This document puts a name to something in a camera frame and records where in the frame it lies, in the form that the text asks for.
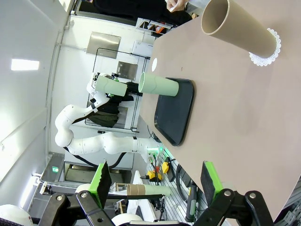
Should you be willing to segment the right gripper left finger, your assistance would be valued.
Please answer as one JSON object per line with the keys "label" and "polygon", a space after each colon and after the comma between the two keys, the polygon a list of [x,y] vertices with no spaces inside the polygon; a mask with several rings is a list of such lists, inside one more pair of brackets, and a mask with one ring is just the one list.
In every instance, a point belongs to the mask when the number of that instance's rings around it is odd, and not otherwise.
{"label": "right gripper left finger", "polygon": [[112,180],[108,164],[99,164],[89,188],[72,196],[53,194],[47,204],[48,226],[74,226],[86,219],[91,226],[111,226],[104,211]]}

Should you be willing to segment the person's left hand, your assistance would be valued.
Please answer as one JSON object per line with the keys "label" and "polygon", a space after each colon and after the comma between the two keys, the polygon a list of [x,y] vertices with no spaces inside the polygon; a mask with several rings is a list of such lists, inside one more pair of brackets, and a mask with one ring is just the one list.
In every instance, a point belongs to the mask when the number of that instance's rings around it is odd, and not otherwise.
{"label": "person's left hand", "polygon": [[183,11],[185,9],[186,0],[167,0],[166,7],[170,12]]}

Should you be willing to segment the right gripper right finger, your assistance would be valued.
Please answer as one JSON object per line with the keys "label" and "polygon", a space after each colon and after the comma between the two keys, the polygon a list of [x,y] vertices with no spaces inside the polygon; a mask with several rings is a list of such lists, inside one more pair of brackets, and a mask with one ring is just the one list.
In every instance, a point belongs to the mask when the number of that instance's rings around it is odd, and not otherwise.
{"label": "right gripper right finger", "polygon": [[263,195],[256,190],[244,195],[224,188],[210,161],[204,161],[200,176],[207,208],[194,223],[195,226],[221,226],[226,219],[236,220],[239,226],[273,226]]}

